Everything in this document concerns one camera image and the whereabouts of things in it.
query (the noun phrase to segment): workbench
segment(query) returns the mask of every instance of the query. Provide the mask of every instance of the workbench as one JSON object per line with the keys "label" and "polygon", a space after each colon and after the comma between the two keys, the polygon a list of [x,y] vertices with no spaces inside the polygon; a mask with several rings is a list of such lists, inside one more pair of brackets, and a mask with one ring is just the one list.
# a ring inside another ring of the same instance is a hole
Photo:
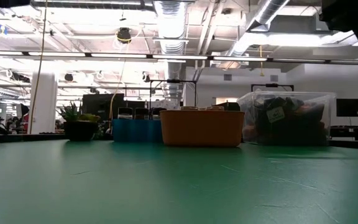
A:
{"label": "workbench", "polygon": [[358,149],[0,143],[0,223],[358,223]]}

